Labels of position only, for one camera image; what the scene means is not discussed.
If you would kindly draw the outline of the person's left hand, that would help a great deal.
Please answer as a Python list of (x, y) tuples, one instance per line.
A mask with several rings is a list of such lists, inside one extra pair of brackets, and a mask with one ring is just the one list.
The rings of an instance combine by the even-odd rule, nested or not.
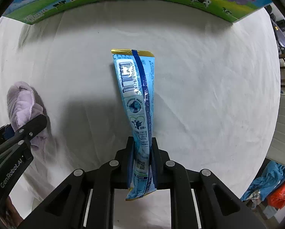
[(18, 227), (21, 224), (21, 222), (23, 221), (23, 218), (20, 216), (17, 209), (12, 204), (12, 201), (11, 201), (9, 196), (6, 199), (6, 207), (7, 207), (8, 213), (12, 219), (12, 222), (14, 223), (14, 225), (16, 227)]

